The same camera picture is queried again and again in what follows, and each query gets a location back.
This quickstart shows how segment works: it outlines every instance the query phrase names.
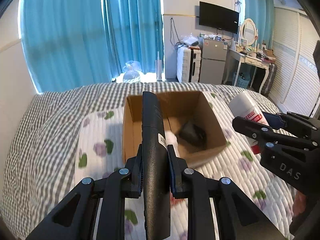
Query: white spray can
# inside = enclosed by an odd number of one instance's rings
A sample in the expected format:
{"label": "white spray can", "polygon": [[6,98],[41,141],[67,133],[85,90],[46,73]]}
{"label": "white spray can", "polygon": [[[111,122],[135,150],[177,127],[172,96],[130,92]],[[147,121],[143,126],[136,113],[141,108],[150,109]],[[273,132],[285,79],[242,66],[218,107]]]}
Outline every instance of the white spray can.
{"label": "white spray can", "polygon": [[[251,121],[269,125],[256,101],[253,100],[247,91],[236,95],[228,106],[235,117],[240,116]],[[253,153],[260,153],[258,142],[252,138],[247,137],[247,139]]]}

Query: screw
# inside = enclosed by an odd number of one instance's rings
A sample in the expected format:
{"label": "screw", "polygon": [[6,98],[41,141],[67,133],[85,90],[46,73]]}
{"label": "screw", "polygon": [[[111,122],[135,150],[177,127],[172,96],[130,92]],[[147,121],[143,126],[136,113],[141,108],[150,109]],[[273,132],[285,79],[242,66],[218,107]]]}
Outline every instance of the screw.
{"label": "screw", "polygon": [[129,173],[129,170],[127,168],[122,168],[122,169],[119,170],[119,173],[122,174],[122,175],[125,175],[125,174]]}
{"label": "screw", "polygon": [[90,184],[91,181],[92,181],[92,179],[89,178],[89,177],[83,178],[83,179],[81,180],[82,184],[85,184],[85,185]]}
{"label": "screw", "polygon": [[193,174],[195,171],[193,170],[193,169],[191,169],[191,168],[186,168],[186,169],[184,169],[184,173],[185,174],[188,174],[188,175],[191,175],[191,174]]}
{"label": "screw", "polygon": [[221,182],[222,182],[223,184],[228,185],[228,184],[231,183],[231,180],[230,180],[229,178],[227,178],[227,177],[223,177],[223,178],[221,179]]}
{"label": "screw", "polygon": [[266,143],[266,146],[269,148],[272,148],[274,146],[274,144],[273,143]]}

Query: barcode sticker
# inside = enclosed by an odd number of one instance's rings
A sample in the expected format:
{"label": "barcode sticker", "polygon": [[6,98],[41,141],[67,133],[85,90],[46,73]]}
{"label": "barcode sticker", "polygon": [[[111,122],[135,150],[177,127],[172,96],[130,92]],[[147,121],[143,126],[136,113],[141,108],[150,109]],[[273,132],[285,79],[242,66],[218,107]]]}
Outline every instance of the barcode sticker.
{"label": "barcode sticker", "polygon": [[167,143],[165,142],[164,137],[160,133],[158,133],[158,141],[164,148],[167,148]]}

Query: plastic bag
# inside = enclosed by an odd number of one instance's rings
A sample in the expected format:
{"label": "plastic bag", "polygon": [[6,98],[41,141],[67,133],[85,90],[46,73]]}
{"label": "plastic bag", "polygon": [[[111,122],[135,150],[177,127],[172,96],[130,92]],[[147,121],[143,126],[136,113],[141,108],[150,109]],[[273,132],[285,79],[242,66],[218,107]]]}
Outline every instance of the plastic bag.
{"label": "plastic bag", "polygon": [[123,83],[140,82],[140,73],[138,72],[142,70],[140,62],[130,60],[125,63],[123,70],[126,71],[123,75]]}
{"label": "plastic bag", "polygon": [[130,60],[125,63],[123,70],[135,70],[135,71],[142,71],[141,64],[138,61]]}
{"label": "plastic bag", "polygon": [[185,44],[187,44],[187,45],[189,45],[189,46],[191,46],[191,45],[194,44],[195,42],[198,42],[198,44],[199,44],[198,38],[195,37],[195,36],[193,36],[192,33],[191,33],[189,36],[184,37],[184,38],[182,39],[182,43],[185,43]]}
{"label": "plastic bag", "polygon": [[215,40],[217,38],[218,35],[215,34],[209,34],[209,38]]}

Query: red label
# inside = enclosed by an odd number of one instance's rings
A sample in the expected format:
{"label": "red label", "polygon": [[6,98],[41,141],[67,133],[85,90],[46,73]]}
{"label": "red label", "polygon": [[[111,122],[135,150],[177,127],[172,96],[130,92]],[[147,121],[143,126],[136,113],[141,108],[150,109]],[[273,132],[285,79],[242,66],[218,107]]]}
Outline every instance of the red label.
{"label": "red label", "polygon": [[259,120],[262,119],[262,115],[261,114],[257,114],[254,118],[252,118],[251,120],[254,122],[258,122]]}
{"label": "red label", "polygon": [[252,110],[249,114],[247,114],[247,116],[245,117],[245,119],[250,119],[251,117],[253,117],[255,115],[254,110]]}

